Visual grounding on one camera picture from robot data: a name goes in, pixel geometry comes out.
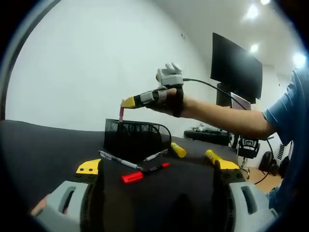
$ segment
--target black wrist strap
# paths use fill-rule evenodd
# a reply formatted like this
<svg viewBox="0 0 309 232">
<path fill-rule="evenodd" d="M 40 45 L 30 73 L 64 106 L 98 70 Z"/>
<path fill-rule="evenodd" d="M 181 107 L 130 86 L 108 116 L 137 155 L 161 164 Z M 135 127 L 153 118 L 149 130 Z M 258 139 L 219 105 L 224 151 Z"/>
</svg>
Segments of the black wrist strap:
<svg viewBox="0 0 309 232">
<path fill-rule="evenodd" d="M 167 105 L 172 110 L 174 117 L 180 117 L 183 111 L 183 88 L 179 87 L 176 90 L 175 97 L 169 99 Z"/>
</svg>

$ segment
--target shirt sleeve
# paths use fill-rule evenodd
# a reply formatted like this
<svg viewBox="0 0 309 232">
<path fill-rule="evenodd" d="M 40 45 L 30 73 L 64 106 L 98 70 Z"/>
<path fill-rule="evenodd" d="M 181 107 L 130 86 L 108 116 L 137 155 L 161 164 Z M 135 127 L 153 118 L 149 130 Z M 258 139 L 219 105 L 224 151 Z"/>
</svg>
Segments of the shirt sleeve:
<svg viewBox="0 0 309 232">
<path fill-rule="evenodd" d="M 288 145 L 294 136 L 295 82 L 291 82 L 285 94 L 263 114 L 264 118 L 276 129 L 283 145 Z"/>
</svg>

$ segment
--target wooden floor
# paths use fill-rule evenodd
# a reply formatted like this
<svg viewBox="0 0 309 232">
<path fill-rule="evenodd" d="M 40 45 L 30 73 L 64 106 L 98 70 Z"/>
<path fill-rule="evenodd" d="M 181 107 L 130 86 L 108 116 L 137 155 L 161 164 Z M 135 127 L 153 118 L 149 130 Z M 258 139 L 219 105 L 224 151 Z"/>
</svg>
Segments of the wooden floor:
<svg viewBox="0 0 309 232">
<path fill-rule="evenodd" d="M 243 176 L 246 178 L 248 175 L 245 171 L 243 172 Z M 259 180 L 261 180 L 264 177 L 264 174 L 257 168 L 250 168 L 250 178 L 249 182 L 255 183 Z M 262 182 L 257 184 L 257 188 L 262 190 L 264 193 L 269 192 L 272 190 L 274 187 L 276 187 L 278 184 L 282 182 L 281 177 L 278 176 L 273 176 L 272 174 L 269 174 Z"/>
</svg>

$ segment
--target black cable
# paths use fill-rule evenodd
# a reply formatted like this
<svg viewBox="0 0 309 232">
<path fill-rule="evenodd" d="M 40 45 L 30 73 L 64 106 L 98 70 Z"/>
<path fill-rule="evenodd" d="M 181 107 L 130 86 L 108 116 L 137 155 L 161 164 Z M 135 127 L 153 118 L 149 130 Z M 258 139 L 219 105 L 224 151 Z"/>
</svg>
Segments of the black cable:
<svg viewBox="0 0 309 232">
<path fill-rule="evenodd" d="M 210 87 L 216 89 L 217 91 L 219 91 L 219 92 L 221 92 L 221 93 L 227 95 L 229 98 L 231 98 L 231 99 L 233 99 L 235 102 L 237 102 L 237 104 L 240 105 L 244 110 L 247 110 L 242 104 L 240 104 L 240 103 L 239 103 L 235 98 L 233 98 L 231 95 L 229 95 L 228 93 L 224 92 L 223 90 L 221 90 L 221 89 L 219 89 L 219 88 L 213 86 L 212 84 L 209 84 L 209 83 L 207 83 L 207 82 L 205 82 L 205 81 L 196 80 L 196 79 L 190 79 L 190 78 L 184 78 L 183 81 L 196 81 L 196 82 L 200 82 L 200 83 L 206 84 L 206 85 L 208 85 L 208 86 L 210 86 Z M 269 141 L 268 141 L 268 138 L 266 138 L 266 142 L 268 143 L 269 148 L 270 148 L 270 151 L 271 151 L 271 154 L 272 154 L 272 156 L 274 157 L 274 152 L 273 152 L 272 147 L 271 147 L 271 145 L 270 145 L 270 143 L 269 143 Z M 262 181 L 268 176 L 268 174 L 269 174 L 269 172 L 267 172 L 267 174 L 266 174 L 261 180 L 259 180 L 258 182 L 256 182 L 255 185 L 257 185 L 258 183 L 262 182 Z"/>
</svg>

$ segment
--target forearm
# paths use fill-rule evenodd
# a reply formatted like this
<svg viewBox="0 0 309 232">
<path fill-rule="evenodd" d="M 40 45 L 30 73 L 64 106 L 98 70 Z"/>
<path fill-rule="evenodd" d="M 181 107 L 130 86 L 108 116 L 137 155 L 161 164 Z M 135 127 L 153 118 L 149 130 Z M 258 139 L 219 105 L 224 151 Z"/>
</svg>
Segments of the forearm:
<svg viewBox="0 0 309 232">
<path fill-rule="evenodd" d="M 191 99 L 184 117 L 252 138 L 266 138 L 275 130 L 259 111 L 236 110 Z"/>
</svg>

